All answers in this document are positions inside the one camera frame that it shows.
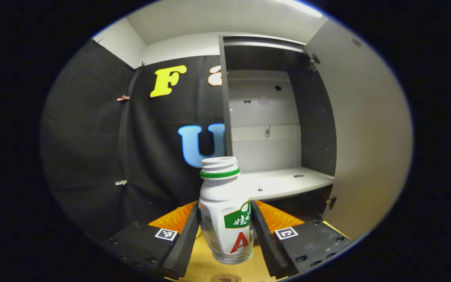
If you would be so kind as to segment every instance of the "green label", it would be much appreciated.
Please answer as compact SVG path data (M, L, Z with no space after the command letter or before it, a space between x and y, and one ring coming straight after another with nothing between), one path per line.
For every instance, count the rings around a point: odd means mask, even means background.
M242 228L250 224L252 213L252 204L246 202L235 212L231 212L224 216L224 223L226 228Z

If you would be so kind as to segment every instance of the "yellow letter f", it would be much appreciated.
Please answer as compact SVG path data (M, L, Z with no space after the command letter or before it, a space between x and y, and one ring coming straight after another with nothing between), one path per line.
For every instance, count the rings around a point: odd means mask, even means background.
M186 66L177 66L166 69L157 70L154 74L156 75L156 85L154 86L154 90L151 92L150 97L157 97L168 95L171 93L171 88L168 87L168 82L172 86L175 86L179 81L179 73L185 73L188 69Z

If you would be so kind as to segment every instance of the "black curtain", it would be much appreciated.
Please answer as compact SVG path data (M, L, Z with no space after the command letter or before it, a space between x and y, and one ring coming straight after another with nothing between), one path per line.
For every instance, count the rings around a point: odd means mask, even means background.
M184 65L171 93L150 97L159 69ZM199 168L186 163L180 127L199 125L202 155L213 154L213 135L207 128L223 123L222 89L211 86L209 70L220 65L219 56L196 56L154 63L137 70L130 85L130 102L123 113L121 157L128 182L168 205L198 200L202 179Z
M133 73L89 40L54 82L41 120L41 160L55 199L97 242L149 223L199 197L199 168L184 161L181 126L200 125L211 155L211 123L223 123L222 90L207 83L218 56L175 59ZM172 93L150 98L161 68L185 65ZM119 102L117 98L130 96ZM127 180L126 185L115 185Z

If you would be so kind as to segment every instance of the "shelf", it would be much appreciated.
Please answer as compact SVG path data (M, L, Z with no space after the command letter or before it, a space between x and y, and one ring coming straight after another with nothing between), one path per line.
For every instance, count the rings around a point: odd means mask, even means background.
M240 181L247 189L250 200L272 200L326 187L333 183L333 176L302 166L282 170L241 173Z

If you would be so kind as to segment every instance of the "orange foam pad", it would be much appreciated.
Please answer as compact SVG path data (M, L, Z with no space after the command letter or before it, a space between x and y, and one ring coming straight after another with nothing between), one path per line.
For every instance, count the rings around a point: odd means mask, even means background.
M184 229L184 225L188 220L189 214L196 203L197 201L194 201L188 203L185 206L179 207L174 211L169 212L168 214L165 214L164 216L161 216L160 218L154 220L153 222L149 223L149 225L158 228L176 230L177 232L179 232L179 234L181 234L182 230ZM274 232L274 230L292 227L304 223L304 221L296 218L295 216L291 216L290 214L266 203L260 201L255 201L255 203L258 205L258 208L262 212L263 218L267 223L267 227L269 228L271 234Z

